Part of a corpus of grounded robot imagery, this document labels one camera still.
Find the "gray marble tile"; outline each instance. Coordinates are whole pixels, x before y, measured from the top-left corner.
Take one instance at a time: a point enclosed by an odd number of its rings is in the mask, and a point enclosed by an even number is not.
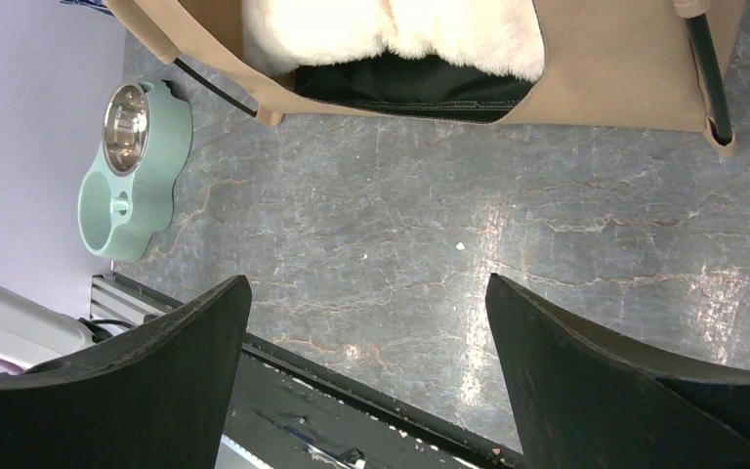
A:
[[[750,6],[729,160],[697,134],[633,129],[321,115],[266,128],[133,39],[125,64],[177,81],[195,127],[174,223],[116,266],[125,275],[187,300],[246,274],[253,333],[511,448],[492,272],[649,344],[750,368]]]

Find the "white plastic object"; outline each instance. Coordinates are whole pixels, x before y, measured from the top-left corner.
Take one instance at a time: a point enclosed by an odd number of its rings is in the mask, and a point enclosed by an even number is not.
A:
[[[0,360],[28,369],[93,345],[78,320],[0,287]]]

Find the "lavender wall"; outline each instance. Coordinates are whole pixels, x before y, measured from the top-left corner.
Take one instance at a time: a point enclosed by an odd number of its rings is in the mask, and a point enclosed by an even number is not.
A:
[[[0,0],[0,285],[74,317],[107,268],[82,246],[76,200],[124,39],[87,8]]]

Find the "double pet bowl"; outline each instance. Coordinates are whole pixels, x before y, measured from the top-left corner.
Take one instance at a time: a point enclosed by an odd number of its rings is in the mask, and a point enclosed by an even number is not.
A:
[[[102,143],[79,189],[79,230],[91,253],[134,262],[150,238],[168,228],[192,130],[190,106],[165,83],[141,81],[116,90]]]

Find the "faux fur cushion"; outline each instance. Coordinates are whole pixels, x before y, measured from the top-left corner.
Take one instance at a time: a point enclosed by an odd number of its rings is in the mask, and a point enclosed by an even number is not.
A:
[[[528,81],[545,66],[532,0],[243,0],[243,59],[266,75],[387,50]]]

